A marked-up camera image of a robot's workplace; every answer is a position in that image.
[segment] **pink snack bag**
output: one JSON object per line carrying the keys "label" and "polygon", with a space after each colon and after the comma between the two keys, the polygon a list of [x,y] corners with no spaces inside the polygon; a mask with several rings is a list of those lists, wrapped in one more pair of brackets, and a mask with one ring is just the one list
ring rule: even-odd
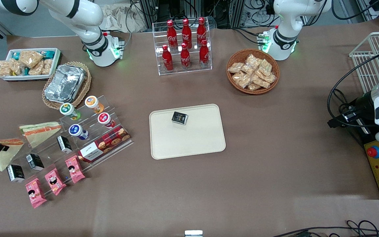
{"label": "pink snack bag", "polygon": [[56,168],[51,170],[49,173],[45,175],[45,179],[49,184],[49,187],[52,189],[55,195],[58,195],[59,192],[66,187],[66,185],[62,182],[59,177],[58,171]]}
{"label": "pink snack bag", "polygon": [[40,188],[40,181],[38,178],[33,179],[30,183],[26,184],[26,190],[29,194],[30,202],[33,208],[40,206],[46,201],[45,195]]}
{"label": "pink snack bag", "polygon": [[80,163],[78,163],[77,157],[78,156],[73,156],[65,161],[69,173],[71,174],[71,179],[74,183],[85,178],[84,174],[81,172],[81,166]]}

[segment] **yogurt bottle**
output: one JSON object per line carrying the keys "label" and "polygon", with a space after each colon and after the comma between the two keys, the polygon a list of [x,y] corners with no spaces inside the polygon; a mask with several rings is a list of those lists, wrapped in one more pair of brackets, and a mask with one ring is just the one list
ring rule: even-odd
{"label": "yogurt bottle", "polygon": [[99,100],[96,96],[89,96],[86,98],[85,102],[86,106],[90,109],[92,109],[96,114],[100,114],[103,112],[104,106],[103,104],[99,103]]}
{"label": "yogurt bottle", "polygon": [[113,128],[116,125],[115,121],[111,118],[111,116],[108,113],[99,114],[97,120],[99,121],[99,123],[105,125],[109,129]]}
{"label": "yogurt bottle", "polygon": [[68,116],[71,120],[79,120],[81,117],[80,111],[76,110],[70,103],[64,103],[59,108],[59,112],[65,116]]}
{"label": "yogurt bottle", "polygon": [[86,140],[88,138],[88,131],[83,130],[83,127],[78,124],[73,124],[68,129],[71,136]]}

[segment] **red emergency stop button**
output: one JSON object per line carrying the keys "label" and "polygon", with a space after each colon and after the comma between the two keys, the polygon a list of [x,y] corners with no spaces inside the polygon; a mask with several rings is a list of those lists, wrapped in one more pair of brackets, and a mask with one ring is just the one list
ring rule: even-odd
{"label": "red emergency stop button", "polygon": [[366,150],[366,153],[375,159],[379,158],[379,148],[376,145],[373,145],[372,147],[368,148]]}

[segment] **red cap bottle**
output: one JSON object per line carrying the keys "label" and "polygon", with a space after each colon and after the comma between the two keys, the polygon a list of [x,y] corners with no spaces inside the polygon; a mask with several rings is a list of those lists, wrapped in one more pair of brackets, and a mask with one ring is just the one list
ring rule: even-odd
{"label": "red cap bottle", "polygon": [[200,66],[207,67],[209,65],[209,48],[207,48],[207,40],[201,41],[200,48]]}
{"label": "red cap bottle", "polygon": [[162,53],[162,58],[164,60],[164,67],[166,68],[166,72],[172,72],[173,71],[173,62],[172,62],[172,55],[167,50],[167,45],[162,46],[164,52]]}
{"label": "red cap bottle", "polygon": [[171,51],[178,51],[178,39],[176,38],[176,30],[173,28],[173,21],[167,21],[167,41]]}
{"label": "red cap bottle", "polygon": [[181,51],[181,64],[182,64],[182,69],[183,70],[188,70],[191,67],[191,61],[190,61],[190,53],[188,52],[187,49],[187,44],[182,43],[182,51]]}
{"label": "red cap bottle", "polygon": [[188,26],[190,21],[187,18],[185,18],[182,22],[184,25],[184,27],[182,28],[182,41],[187,45],[188,48],[192,48],[191,29]]}
{"label": "red cap bottle", "polygon": [[201,47],[201,41],[206,39],[206,26],[204,25],[204,17],[198,18],[198,28],[197,28],[197,46]]}

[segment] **red button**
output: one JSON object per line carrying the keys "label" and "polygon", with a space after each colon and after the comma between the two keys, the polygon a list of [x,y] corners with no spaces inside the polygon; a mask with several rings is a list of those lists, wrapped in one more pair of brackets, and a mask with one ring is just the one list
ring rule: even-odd
{"label": "red button", "polygon": [[370,147],[367,149],[366,153],[370,156],[370,157],[375,157],[378,155],[378,152],[377,150],[374,148],[374,147]]}

